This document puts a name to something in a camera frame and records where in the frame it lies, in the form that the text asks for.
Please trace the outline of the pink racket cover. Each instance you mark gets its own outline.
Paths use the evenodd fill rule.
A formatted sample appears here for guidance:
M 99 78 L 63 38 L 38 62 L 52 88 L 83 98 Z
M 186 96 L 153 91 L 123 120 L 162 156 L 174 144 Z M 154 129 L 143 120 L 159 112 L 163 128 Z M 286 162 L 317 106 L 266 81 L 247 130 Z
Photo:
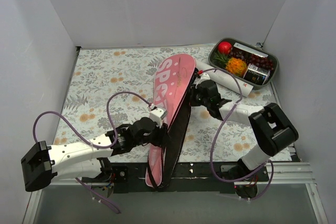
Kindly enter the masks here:
M 154 76 L 153 104 L 164 108 L 166 116 L 162 122 L 171 126 L 188 89 L 193 82 L 196 67 L 195 59 L 188 54 L 177 54 L 165 59 L 157 68 Z M 151 188 L 162 184 L 166 149 L 149 145 L 148 167 L 145 183 Z

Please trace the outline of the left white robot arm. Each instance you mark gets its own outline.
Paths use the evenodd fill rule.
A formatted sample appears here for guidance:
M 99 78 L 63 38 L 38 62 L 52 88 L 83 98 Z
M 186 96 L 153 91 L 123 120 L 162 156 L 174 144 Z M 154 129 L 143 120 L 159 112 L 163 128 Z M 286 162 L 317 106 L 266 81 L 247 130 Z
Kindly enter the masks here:
M 27 192 L 38 191 L 55 180 L 75 177 L 95 177 L 100 182 L 111 178 L 112 170 L 100 164 L 104 158 L 130 152 L 133 148 L 152 144 L 162 146 L 168 125 L 143 117 L 133 124 L 123 124 L 114 131 L 94 137 L 88 144 L 76 142 L 67 145 L 35 143 L 21 159 L 24 185 Z M 97 159 L 94 170 L 89 161 Z

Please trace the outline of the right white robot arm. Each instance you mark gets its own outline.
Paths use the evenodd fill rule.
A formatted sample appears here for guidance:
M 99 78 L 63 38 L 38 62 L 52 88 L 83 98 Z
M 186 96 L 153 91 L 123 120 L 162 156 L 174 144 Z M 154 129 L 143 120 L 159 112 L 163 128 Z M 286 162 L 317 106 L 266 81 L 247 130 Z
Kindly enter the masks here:
M 222 123 L 217 130 L 210 152 L 210 166 L 216 178 L 223 182 L 251 180 L 269 159 L 299 138 L 299 133 L 280 106 L 270 103 L 266 106 L 250 106 L 238 101 L 224 99 L 217 84 L 205 80 L 191 85 L 191 106 L 204 106 L 210 116 Z M 250 126 L 257 144 L 228 170 L 229 179 L 220 178 L 214 170 L 213 151 L 219 133 L 225 122 L 231 120 Z

